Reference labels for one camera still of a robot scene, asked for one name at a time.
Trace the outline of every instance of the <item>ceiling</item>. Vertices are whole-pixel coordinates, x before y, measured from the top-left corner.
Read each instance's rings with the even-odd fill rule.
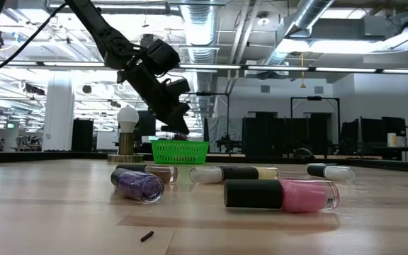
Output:
[[[239,14],[243,2],[231,0],[226,3],[216,1],[217,6],[217,39],[215,50],[217,50],[216,62],[227,64],[230,60],[231,48],[234,43],[237,23],[240,24]],[[242,55],[242,61],[262,60],[266,58],[276,46],[275,33],[278,29],[281,17],[286,17],[295,12],[298,1],[264,1],[259,11],[266,11],[269,23],[259,25],[255,23],[249,36],[249,46]],[[29,38],[38,25],[43,23],[48,14],[45,6],[34,6],[32,8],[8,8],[0,16],[0,31],[3,32],[4,45],[0,48],[0,60],[11,56],[20,45]],[[321,18],[360,19],[366,15],[385,16],[386,13],[394,11],[396,14],[408,11],[408,1],[363,1],[343,0],[333,3]],[[189,61],[186,42],[185,25],[182,17],[170,15],[144,15],[126,14],[123,8],[116,11],[103,11],[103,17],[107,22],[119,30],[132,43],[139,44],[143,34],[153,34],[172,45],[180,54],[181,62]],[[46,29],[41,32],[16,60],[23,61],[55,61],[55,62],[102,62],[102,57],[96,49],[92,37],[83,27],[79,19],[69,11],[59,13],[53,18]],[[319,66],[341,66],[346,67],[370,67],[384,64],[392,67],[408,67],[408,53],[400,54],[376,54],[376,55],[349,55],[349,54],[324,54],[304,52],[302,55],[289,54],[286,58],[289,65],[319,65]],[[51,75],[48,69],[15,69],[5,68],[0,70],[0,97],[6,98],[30,98],[33,95],[23,91],[24,84],[31,84],[47,93],[48,77]],[[191,85],[192,91],[196,91],[195,72],[172,72],[165,78],[171,80],[185,77]],[[111,130],[117,123],[115,115],[118,108],[112,107],[106,99],[120,101],[122,106],[130,104],[137,110],[146,110],[147,106],[139,98],[137,93],[129,84],[116,84],[115,71],[103,70],[75,70],[72,71],[74,85],[76,86],[76,118],[92,118],[95,120],[96,128],[99,130]],[[93,87],[92,93],[84,93],[84,85]],[[29,130],[41,129],[45,117],[45,97],[35,96],[36,101],[26,100],[0,100],[0,119],[13,118],[14,114],[8,112],[19,112],[18,119],[30,119],[38,121],[37,125],[22,125]],[[191,110],[185,117],[192,132],[202,132],[202,121],[198,99],[196,96],[182,95],[181,100],[188,101]]]

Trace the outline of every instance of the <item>purple glitter nail polish bottle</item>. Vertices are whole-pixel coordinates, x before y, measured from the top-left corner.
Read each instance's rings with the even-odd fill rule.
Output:
[[[148,203],[159,200],[164,191],[163,182],[159,177],[128,170],[119,175],[116,188],[128,198]]]

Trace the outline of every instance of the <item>white pillar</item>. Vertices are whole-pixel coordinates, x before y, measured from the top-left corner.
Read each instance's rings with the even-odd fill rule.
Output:
[[[4,134],[4,152],[15,152],[17,148],[17,137],[20,134],[19,121],[7,121],[6,132]]]
[[[75,91],[71,72],[53,72],[48,81],[42,150],[72,148]]]

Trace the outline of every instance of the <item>lamp base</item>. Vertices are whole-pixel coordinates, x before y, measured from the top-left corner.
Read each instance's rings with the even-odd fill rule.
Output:
[[[142,162],[142,155],[109,154],[106,161],[115,163],[139,163]]]

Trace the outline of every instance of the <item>pink nail polish bottle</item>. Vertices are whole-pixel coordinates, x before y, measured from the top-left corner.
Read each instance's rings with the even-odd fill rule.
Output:
[[[225,206],[281,209],[288,213],[313,213],[338,207],[338,188],[331,181],[226,180]]]

